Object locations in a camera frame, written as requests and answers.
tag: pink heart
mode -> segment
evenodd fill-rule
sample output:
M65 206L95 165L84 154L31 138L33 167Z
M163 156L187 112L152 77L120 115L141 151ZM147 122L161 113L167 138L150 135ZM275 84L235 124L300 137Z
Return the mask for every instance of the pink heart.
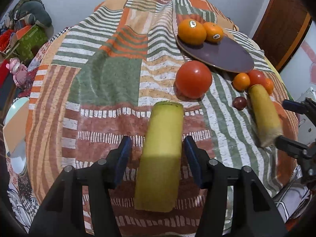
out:
M316 85L316 63L311 64L310 68L310 73L311 73L311 83Z

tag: brown cardboard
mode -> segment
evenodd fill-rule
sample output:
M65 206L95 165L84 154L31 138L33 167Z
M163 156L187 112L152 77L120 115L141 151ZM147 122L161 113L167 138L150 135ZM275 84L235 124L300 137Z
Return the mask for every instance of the brown cardboard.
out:
M12 154L19 142L25 138L26 120L28 116L27 101L3 127L3 135L8 151Z

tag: green box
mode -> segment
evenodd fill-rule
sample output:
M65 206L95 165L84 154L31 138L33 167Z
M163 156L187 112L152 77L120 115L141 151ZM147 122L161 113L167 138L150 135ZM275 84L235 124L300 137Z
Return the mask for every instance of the green box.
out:
M38 51L46 42L47 36L45 31L37 25L32 26L17 42L18 47L16 47L16 51L19 54L20 61L32 60L36 55L33 54L32 48Z

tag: metal screw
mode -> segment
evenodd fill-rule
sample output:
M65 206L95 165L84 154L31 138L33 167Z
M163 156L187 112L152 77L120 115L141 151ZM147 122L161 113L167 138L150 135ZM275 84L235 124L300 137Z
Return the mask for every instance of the metal screw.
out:
M218 164L218 161L215 159L210 159L209 164L211 164L212 166L216 166Z
M106 163L106 159L99 159L98 164L99 165L104 165Z
M244 166L243 169L244 169L247 173L249 173L249 172L252 171L251 167L249 167L249 166Z
M72 170L72 166L65 166L64 170L66 172L70 172Z

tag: pink stripe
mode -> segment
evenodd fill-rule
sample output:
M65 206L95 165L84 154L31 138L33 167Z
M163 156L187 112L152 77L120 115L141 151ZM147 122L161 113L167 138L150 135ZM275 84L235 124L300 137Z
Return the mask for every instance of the pink stripe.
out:
M304 40L301 44L302 49L306 52L307 56L311 59L313 63L316 63L316 54L309 44Z

